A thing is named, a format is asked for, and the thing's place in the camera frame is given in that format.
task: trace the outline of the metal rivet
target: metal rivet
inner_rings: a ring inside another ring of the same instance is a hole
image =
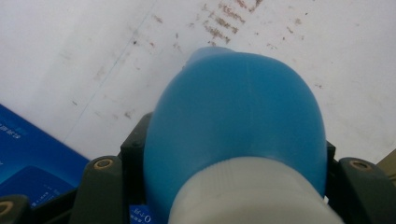
[[[12,201],[5,201],[0,202],[0,216],[7,214],[11,211],[11,208],[14,206],[14,202]]]
[[[102,160],[97,161],[95,163],[95,165],[93,166],[93,168],[95,168],[96,170],[106,169],[107,167],[111,166],[112,163],[113,163],[113,160],[111,160],[111,159],[102,159]]]
[[[371,165],[364,161],[350,161],[349,164],[360,171],[370,171],[373,169]]]

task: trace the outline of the dirt mark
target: dirt mark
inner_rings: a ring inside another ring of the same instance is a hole
[[[157,21],[158,23],[163,23],[163,19],[161,19],[160,17],[153,15],[152,18],[154,18],[155,21]]]

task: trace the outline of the blue box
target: blue box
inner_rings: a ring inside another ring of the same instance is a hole
[[[76,188],[88,162],[0,105],[0,197],[24,194],[36,207]]]

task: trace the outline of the blue label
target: blue label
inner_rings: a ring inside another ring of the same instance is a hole
[[[131,224],[154,224],[147,205],[130,205],[129,214]]]

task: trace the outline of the table surface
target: table surface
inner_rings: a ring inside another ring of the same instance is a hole
[[[2,1],[0,104],[89,159],[117,155],[198,48],[276,58],[336,158],[396,148],[396,1]]]

